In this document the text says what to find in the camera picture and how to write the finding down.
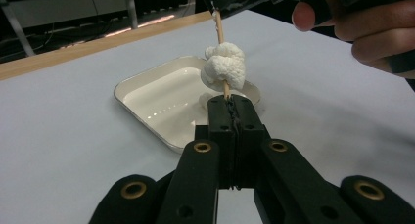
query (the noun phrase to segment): tabletop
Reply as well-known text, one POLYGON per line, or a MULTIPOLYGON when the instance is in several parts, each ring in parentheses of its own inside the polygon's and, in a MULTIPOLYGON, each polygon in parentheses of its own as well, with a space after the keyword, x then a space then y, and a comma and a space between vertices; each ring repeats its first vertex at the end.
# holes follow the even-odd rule
MULTIPOLYGON (((167 31, 0 81, 0 223, 86 223, 118 179, 175 168, 180 154, 113 94, 130 76, 217 44, 207 14, 167 31)), ((273 138, 335 185, 365 175, 415 204, 415 95, 404 79, 359 64, 347 43, 253 12, 223 31, 246 54, 273 138)), ((253 191, 221 191, 218 223, 260 223, 253 191)))

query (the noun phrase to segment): wooden stick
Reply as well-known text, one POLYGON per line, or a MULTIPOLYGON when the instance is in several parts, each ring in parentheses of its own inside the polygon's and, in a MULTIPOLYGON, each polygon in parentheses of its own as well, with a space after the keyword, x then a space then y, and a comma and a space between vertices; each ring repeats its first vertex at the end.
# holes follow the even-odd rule
MULTIPOLYGON (((214 12, 215 12, 217 38, 219 40, 219 44, 222 44, 224 42, 223 29, 222 29, 222 18, 220 17, 220 12, 218 10, 215 10, 214 12)), ((229 84, 226 80, 223 80, 223 96, 225 97, 225 99, 229 99, 231 96, 229 84)))

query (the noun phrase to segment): white tray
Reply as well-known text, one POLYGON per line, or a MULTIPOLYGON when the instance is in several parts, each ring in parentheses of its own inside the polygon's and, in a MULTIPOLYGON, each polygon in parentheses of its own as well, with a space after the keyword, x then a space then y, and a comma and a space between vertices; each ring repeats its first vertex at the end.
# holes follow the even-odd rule
MULTIPOLYGON (((115 97, 172 150, 181 153, 194 140, 195 126, 208 124, 208 111, 199 104, 203 93, 223 95, 201 81, 206 60, 181 57, 123 80, 115 97)), ((248 81, 231 93, 259 102, 256 86, 248 81)))

